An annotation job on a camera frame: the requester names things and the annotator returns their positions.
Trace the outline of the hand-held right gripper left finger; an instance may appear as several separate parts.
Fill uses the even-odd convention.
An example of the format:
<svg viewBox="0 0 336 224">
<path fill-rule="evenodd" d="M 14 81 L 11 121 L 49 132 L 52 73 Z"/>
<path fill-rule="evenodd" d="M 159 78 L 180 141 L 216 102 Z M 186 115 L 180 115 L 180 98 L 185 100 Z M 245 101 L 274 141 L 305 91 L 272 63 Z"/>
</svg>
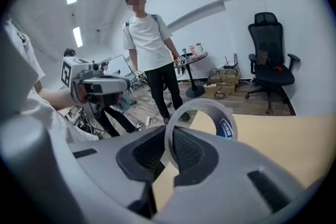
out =
<svg viewBox="0 0 336 224">
<path fill-rule="evenodd" d="M 0 159 L 52 224 L 154 224 L 152 190 L 165 127 L 68 144 L 37 120 L 0 121 Z"/>
</svg>

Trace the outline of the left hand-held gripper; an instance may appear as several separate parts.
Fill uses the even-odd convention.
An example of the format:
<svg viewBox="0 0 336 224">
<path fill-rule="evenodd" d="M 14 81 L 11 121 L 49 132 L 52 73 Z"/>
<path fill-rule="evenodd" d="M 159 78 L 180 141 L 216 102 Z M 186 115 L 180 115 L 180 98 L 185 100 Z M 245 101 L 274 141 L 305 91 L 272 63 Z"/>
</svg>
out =
<svg viewBox="0 0 336 224">
<path fill-rule="evenodd" d="M 121 92 L 130 87 L 129 79 L 104 74 L 96 63 L 79 57 L 64 57 L 61 81 L 70 91 L 70 95 L 73 83 L 85 85 L 87 102 L 75 104 L 86 113 L 100 113 L 104 108 L 118 104 L 121 101 Z"/>
</svg>

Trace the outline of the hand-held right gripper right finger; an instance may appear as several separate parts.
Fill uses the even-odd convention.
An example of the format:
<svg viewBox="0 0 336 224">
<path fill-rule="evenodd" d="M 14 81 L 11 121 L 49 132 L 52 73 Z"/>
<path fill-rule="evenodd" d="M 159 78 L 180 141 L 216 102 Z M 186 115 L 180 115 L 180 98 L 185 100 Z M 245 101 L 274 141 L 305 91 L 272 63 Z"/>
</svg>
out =
<svg viewBox="0 0 336 224">
<path fill-rule="evenodd" d="M 158 224 L 286 224 L 317 192 L 239 141 L 168 127 L 165 149 L 178 169 Z"/>
</svg>

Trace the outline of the tape roll with blue core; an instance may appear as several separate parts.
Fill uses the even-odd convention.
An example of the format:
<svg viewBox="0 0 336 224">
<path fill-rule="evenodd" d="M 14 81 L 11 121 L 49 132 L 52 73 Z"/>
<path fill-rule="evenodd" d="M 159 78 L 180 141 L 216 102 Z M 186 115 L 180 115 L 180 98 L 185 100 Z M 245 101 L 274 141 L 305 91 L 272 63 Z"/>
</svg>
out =
<svg viewBox="0 0 336 224">
<path fill-rule="evenodd" d="M 185 112 L 196 110 L 207 114 L 215 124 L 216 135 L 226 139 L 237 140 L 237 124 L 232 115 L 231 109 L 223 104 L 208 98 L 189 100 L 180 106 L 170 117 L 165 128 L 164 146 L 165 152 L 175 168 L 178 168 L 177 158 L 173 152 L 173 131 L 177 121 Z"/>
</svg>

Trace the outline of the person's left forearm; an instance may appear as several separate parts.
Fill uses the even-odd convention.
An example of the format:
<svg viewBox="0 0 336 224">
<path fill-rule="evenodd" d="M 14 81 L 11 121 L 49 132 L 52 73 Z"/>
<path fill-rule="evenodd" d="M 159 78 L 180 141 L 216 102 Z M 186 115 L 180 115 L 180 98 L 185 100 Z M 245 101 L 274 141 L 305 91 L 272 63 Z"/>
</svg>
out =
<svg viewBox="0 0 336 224">
<path fill-rule="evenodd" d="M 58 91 L 50 91 L 42 88 L 38 94 L 57 111 L 75 105 L 70 92 L 66 89 Z"/>
</svg>

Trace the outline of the person's left hand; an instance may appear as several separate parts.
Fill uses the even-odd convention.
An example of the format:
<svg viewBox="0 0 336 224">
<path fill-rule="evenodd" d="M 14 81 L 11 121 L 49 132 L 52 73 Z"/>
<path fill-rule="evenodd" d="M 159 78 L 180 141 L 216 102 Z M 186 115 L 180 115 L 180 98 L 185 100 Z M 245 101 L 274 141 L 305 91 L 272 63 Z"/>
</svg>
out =
<svg viewBox="0 0 336 224">
<path fill-rule="evenodd" d="M 87 102 L 87 91 L 83 83 L 73 83 L 71 96 L 75 103 L 85 104 Z"/>
</svg>

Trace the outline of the person's white shirt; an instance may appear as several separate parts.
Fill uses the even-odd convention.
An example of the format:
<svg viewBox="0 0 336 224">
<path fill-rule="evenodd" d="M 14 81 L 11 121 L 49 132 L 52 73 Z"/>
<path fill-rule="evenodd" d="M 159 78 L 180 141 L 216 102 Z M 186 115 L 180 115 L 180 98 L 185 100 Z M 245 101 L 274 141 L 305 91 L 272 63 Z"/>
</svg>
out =
<svg viewBox="0 0 336 224">
<path fill-rule="evenodd" d="M 40 80 L 45 74 L 36 59 L 29 37 L 13 25 L 11 18 L 7 14 L 4 15 L 4 28 L 15 48 L 38 74 L 38 79 L 29 92 L 22 114 L 32 116 L 41 121 L 49 134 L 62 137 L 67 143 L 97 141 L 99 138 L 96 135 L 84 132 L 73 126 L 59 111 L 55 110 L 48 101 L 38 94 L 43 88 Z"/>
</svg>

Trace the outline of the round black marble table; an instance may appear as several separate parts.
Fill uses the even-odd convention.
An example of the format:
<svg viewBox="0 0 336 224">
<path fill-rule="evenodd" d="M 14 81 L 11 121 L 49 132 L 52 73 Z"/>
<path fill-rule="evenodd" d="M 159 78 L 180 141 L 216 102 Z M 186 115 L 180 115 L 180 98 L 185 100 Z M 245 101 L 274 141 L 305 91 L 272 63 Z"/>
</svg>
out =
<svg viewBox="0 0 336 224">
<path fill-rule="evenodd" d="M 185 92 L 188 98 L 198 98 L 198 97 L 201 97 L 205 93 L 204 86 L 197 86 L 195 84 L 195 81 L 191 73 L 190 64 L 204 59 L 205 57 L 207 57 L 207 55 L 208 55 L 208 52 L 204 52 L 203 54 L 201 54 L 200 56 L 197 56 L 196 58 L 192 58 L 191 56 L 188 56 L 187 58 L 185 58 L 184 66 L 187 70 L 187 73 L 191 81 L 191 86 Z"/>
</svg>

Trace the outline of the cardboard box stack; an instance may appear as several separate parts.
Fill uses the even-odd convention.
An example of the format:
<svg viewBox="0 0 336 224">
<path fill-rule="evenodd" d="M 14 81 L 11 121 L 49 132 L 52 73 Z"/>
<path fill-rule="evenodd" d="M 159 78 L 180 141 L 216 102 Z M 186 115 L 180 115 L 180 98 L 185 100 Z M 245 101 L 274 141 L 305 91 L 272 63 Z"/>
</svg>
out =
<svg viewBox="0 0 336 224">
<path fill-rule="evenodd" d="M 237 69 L 214 69 L 209 73 L 205 84 L 216 83 L 215 88 L 205 88 L 206 93 L 224 93 L 230 94 L 236 91 L 239 84 L 240 73 Z"/>
</svg>

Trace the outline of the black wifi router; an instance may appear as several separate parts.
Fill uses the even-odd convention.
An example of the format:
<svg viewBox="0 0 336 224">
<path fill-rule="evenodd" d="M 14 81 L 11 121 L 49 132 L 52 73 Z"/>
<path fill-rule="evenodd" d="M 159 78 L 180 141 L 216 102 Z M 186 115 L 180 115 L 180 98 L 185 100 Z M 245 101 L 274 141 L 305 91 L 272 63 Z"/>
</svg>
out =
<svg viewBox="0 0 336 224">
<path fill-rule="evenodd" d="M 233 63 L 229 63 L 227 61 L 227 58 L 225 57 L 226 63 L 223 65 L 223 68 L 225 69 L 234 69 L 234 68 L 238 68 L 238 57 L 237 57 L 237 53 L 233 54 Z"/>
</svg>

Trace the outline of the black office chair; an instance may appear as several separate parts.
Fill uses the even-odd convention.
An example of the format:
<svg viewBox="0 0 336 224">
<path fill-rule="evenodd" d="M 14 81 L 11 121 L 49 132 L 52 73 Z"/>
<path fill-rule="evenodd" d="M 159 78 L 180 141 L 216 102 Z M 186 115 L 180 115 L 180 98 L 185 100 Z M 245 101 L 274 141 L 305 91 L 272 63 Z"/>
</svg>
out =
<svg viewBox="0 0 336 224">
<path fill-rule="evenodd" d="M 256 13 L 254 22 L 248 26 L 248 31 L 255 48 L 255 52 L 248 56 L 250 72 L 255 76 L 252 83 L 260 88 L 247 92 L 245 98 L 248 99 L 250 95 L 255 93 L 266 93 L 268 99 L 266 114 L 271 115 L 271 94 L 274 93 L 281 97 L 285 104 L 289 102 L 287 95 L 282 92 L 282 87 L 294 84 L 295 77 L 292 74 L 292 69 L 295 63 L 300 62 L 300 58 L 294 54 L 288 54 L 290 64 L 288 67 L 285 66 L 284 31 L 275 14 L 271 12 Z M 260 50 L 268 52 L 269 65 L 259 66 L 256 64 L 256 54 Z M 283 72 L 277 71 L 278 66 L 283 67 Z"/>
</svg>

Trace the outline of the brown pouch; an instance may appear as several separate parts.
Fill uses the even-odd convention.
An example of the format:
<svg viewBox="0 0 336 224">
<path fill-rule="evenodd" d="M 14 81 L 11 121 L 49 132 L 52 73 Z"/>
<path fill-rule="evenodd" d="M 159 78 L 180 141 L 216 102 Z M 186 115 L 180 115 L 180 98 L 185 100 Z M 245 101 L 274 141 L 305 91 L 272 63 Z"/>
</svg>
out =
<svg viewBox="0 0 336 224">
<path fill-rule="evenodd" d="M 256 54 L 256 64 L 259 66 L 267 66 L 269 65 L 270 60 L 269 60 L 269 55 L 267 51 L 260 50 Z"/>
</svg>

